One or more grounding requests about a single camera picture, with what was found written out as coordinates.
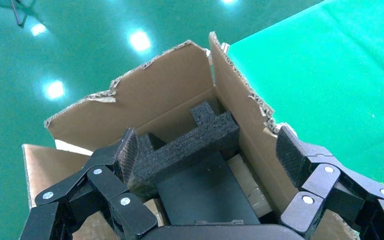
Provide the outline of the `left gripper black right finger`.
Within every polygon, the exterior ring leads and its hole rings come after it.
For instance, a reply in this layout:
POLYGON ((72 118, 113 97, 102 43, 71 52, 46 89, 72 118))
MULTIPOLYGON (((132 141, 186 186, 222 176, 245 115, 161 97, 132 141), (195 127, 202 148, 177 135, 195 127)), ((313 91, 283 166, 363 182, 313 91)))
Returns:
POLYGON ((384 240, 384 184, 347 167, 325 147, 301 141, 288 126, 276 156, 298 193, 280 223, 308 240, 325 211, 338 214, 362 240, 384 240))

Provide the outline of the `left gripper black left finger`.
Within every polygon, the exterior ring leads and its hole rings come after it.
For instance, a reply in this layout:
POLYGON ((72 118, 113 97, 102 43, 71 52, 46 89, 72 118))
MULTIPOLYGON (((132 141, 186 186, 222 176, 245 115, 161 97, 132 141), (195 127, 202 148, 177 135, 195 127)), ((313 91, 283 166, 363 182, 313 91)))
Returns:
POLYGON ((38 194, 20 238, 70 240, 99 212, 120 239, 142 239, 158 220, 128 188, 137 157, 137 132, 127 128, 118 142, 95 150, 79 171, 38 194))

